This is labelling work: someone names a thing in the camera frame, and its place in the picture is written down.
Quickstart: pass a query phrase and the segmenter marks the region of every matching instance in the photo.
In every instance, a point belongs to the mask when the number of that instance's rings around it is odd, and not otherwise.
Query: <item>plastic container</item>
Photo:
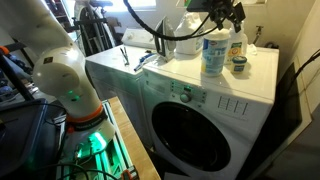
[[[244,56],[236,56],[232,58],[230,71],[232,73],[243,72],[247,63],[247,58]]]
[[[233,24],[229,33],[228,53],[224,64],[231,64],[233,57],[246,56],[247,53],[248,37],[244,34],[243,22],[241,23],[241,30],[238,33],[234,31]]]
[[[229,40],[229,31],[215,30],[204,36],[201,73],[206,76],[218,76],[221,74],[226,58]]]
[[[179,26],[175,30],[175,36],[185,36],[193,33],[201,25],[199,13],[185,12]],[[204,26],[196,33],[201,34],[204,32]],[[201,51],[203,45],[203,36],[192,38],[185,41],[176,42],[176,53],[181,54],[197,54]]]

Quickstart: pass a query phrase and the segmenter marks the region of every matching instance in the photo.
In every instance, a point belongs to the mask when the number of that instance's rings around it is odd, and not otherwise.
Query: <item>laundry detergent bottle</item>
[[[198,29],[201,25],[202,21],[200,19],[199,13],[195,12],[185,12],[179,26],[175,30],[175,36],[186,36]],[[195,34],[201,34],[204,32],[204,26],[199,29],[199,31]],[[202,50],[203,46],[203,36],[197,38],[191,38],[184,41],[176,42],[176,53],[181,54],[197,54]]]
[[[244,33],[243,21],[241,23],[241,30],[239,32],[234,31],[234,25],[232,24],[229,29],[230,39],[227,49],[227,57],[224,64],[231,64],[233,57],[246,56],[248,37]]]

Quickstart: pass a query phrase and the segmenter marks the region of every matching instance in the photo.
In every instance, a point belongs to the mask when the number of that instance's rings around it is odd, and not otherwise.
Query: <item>washer door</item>
[[[180,160],[203,171],[219,171],[230,148],[219,129],[197,111],[178,103],[158,104],[152,113],[158,138]]]

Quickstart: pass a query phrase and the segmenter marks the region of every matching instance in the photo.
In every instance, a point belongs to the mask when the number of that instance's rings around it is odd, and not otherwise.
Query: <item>jar lid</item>
[[[235,56],[232,58],[232,62],[234,63],[246,63],[247,62],[247,58],[244,56]]]

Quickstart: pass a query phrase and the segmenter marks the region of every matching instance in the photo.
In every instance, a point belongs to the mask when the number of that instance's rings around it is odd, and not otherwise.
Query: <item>white washing machine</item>
[[[235,179],[273,106],[278,56],[258,48],[244,72],[218,77],[200,73],[201,53],[144,66],[156,152],[192,179]]]
[[[120,48],[124,50],[124,46],[120,45],[86,57],[86,68],[99,98],[106,100],[118,96],[140,140],[146,147],[151,147],[152,139],[142,104],[142,69],[134,71],[139,59],[148,54],[147,49],[125,47],[129,65],[125,65],[120,50]]]

